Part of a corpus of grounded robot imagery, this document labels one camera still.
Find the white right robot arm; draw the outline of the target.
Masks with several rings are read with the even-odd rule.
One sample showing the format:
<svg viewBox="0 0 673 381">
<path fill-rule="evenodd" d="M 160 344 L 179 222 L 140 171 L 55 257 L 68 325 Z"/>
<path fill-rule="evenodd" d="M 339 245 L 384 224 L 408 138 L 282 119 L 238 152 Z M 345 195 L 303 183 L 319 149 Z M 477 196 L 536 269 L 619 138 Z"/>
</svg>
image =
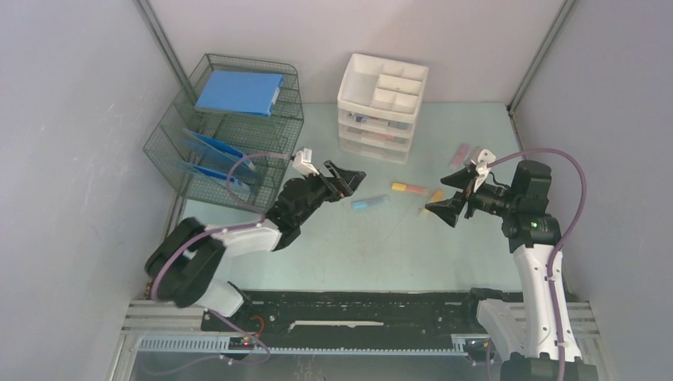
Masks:
<svg viewBox="0 0 673 381">
<path fill-rule="evenodd" d="M 507 302 L 487 298 L 462 309 L 464 326 L 489 333 L 502 359 L 501 380 L 597 380 L 598 369 L 585 363 L 567 310 L 563 256 L 557 248 L 562 233 L 546 211 L 550 167 L 523 160 L 507 187 L 485 183 L 486 172 L 485 164 L 470 164 L 445 176 L 441 183 L 457 192 L 425 208 L 451 227 L 460 212 L 471 217 L 479 210 L 502 219 L 521 280 L 525 325 L 519 325 Z"/>
</svg>

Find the pale yellow highlighter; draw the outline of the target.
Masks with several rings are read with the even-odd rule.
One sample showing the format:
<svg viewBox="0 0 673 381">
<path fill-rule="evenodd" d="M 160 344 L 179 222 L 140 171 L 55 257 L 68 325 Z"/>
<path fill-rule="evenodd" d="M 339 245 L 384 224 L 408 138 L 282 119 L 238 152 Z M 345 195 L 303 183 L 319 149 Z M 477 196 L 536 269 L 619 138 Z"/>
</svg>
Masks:
<svg viewBox="0 0 673 381">
<path fill-rule="evenodd" d="M 442 199 L 443 197 L 443 191 L 441 189 L 437 189 L 433 192 L 433 194 L 430 196 L 430 198 L 425 202 L 422 208 L 419 209 L 418 211 L 418 217 L 424 217 L 426 216 L 429 211 L 427 210 L 426 206 L 430 203 L 438 202 Z"/>
</svg>

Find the light blue highlighter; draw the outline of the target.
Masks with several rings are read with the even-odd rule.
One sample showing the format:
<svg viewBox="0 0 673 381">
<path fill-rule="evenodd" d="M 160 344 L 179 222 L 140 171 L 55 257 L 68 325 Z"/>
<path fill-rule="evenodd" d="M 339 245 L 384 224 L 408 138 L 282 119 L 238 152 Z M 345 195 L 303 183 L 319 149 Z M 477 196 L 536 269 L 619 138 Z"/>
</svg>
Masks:
<svg viewBox="0 0 673 381">
<path fill-rule="evenodd" d="M 380 206 L 390 201 L 388 195 L 380 195 L 372 198 L 365 198 L 352 202 L 351 207 L 354 211 L 363 211 L 367 208 Z"/>
</svg>

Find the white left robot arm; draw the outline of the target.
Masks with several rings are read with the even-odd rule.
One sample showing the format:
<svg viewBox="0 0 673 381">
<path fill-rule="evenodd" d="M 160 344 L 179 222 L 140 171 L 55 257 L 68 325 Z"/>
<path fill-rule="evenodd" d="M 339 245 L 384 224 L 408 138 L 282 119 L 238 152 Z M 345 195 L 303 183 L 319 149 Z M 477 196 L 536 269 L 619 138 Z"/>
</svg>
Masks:
<svg viewBox="0 0 673 381">
<path fill-rule="evenodd" d="M 247 327 L 251 310 L 245 294 L 232 282 L 218 279 L 217 271 L 228 258 L 286 248 L 324 203 L 352 196 L 367 177 L 364 171 L 343 169 L 331 160 L 324 165 L 328 175 L 299 164 L 300 177 L 285 182 L 259 221 L 213 227 L 189 217 L 178 223 L 145 263 L 151 300 L 178 308 L 200 306 L 220 315 L 231 330 Z"/>
</svg>

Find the white plastic drawer organizer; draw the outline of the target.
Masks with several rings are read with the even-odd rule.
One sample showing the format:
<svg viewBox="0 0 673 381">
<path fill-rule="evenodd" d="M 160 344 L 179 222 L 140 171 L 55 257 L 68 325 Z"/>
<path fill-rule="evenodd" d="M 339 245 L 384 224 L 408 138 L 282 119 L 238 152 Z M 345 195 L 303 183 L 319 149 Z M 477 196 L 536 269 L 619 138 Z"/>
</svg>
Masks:
<svg viewBox="0 0 673 381">
<path fill-rule="evenodd" d="M 407 162 L 429 68 L 352 54 L 337 95 L 340 148 L 386 162 Z"/>
</svg>

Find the yellow pink highlighter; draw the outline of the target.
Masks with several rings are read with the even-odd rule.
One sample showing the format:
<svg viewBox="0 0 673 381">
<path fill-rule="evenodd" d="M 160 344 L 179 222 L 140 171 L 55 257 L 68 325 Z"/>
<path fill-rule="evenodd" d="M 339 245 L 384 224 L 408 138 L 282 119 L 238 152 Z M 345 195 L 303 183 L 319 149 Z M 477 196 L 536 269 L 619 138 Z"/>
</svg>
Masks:
<svg viewBox="0 0 673 381">
<path fill-rule="evenodd" d="M 420 187 L 417 185 L 411 185 L 407 183 L 392 183 L 390 188 L 393 191 L 420 194 L 420 195 L 426 195 L 429 192 L 429 190 L 426 187 Z"/>
</svg>

